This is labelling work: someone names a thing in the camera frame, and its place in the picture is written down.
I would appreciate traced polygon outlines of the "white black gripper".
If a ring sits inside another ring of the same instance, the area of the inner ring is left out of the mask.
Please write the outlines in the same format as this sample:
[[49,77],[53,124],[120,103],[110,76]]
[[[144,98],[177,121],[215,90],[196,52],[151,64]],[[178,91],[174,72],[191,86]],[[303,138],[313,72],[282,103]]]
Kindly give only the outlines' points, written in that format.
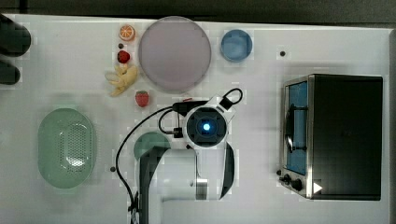
[[207,101],[174,103],[172,109],[184,117],[183,137],[193,148],[219,147],[229,132],[235,111],[227,96],[215,95]]

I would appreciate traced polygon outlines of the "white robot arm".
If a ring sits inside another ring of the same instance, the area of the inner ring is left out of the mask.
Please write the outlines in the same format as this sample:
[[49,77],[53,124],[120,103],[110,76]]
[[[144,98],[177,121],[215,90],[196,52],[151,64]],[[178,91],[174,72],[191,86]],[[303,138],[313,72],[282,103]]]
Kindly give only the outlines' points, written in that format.
[[219,95],[171,106],[184,118],[185,146],[153,146],[139,158],[139,224],[162,224],[166,201],[218,201],[228,193],[235,174],[234,151],[227,142],[233,106]]

